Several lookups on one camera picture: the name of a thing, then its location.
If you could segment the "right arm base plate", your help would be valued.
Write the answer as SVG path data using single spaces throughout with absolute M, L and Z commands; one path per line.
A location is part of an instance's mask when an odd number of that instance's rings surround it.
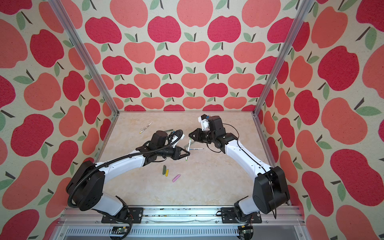
M 221 217 L 224 224 L 261 224 L 262 218 L 259 212 L 245 215 L 238 208 L 221 208 L 216 213 L 217 217 Z

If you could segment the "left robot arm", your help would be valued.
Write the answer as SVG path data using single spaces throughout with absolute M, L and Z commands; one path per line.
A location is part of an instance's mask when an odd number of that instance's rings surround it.
M 66 187 L 68 206 L 81 211 L 94 210 L 104 215 L 120 215 L 127 204 L 118 197 L 103 193 L 104 185 L 130 170 L 156 163 L 158 157 L 180 160 L 189 156 L 190 152 L 177 145 L 183 138 L 182 130 L 170 134 L 156 131 L 151 140 L 125 156 L 99 164 L 82 163 Z

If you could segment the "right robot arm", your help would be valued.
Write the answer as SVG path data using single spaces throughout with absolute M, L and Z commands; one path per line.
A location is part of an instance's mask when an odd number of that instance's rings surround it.
M 256 212 L 268 214 L 291 199 L 286 176 L 282 168 L 271 167 L 259 160 L 239 137 L 228 133 L 219 116 L 202 115 L 201 127 L 189 134 L 198 143 L 214 144 L 221 153 L 234 159 L 254 181 L 253 193 L 234 204 L 238 218 Z

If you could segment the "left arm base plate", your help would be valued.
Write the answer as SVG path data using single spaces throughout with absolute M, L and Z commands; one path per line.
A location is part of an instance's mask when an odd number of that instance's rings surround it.
M 132 224 L 140 224 L 143 217 L 143 208 L 122 208 L 120 212 L 114 216 L 114 218 L 110 218 L 108 216 L 103 216 L 101 222 L 103 224 L 123 224 L 122 220 L 129 221 Z

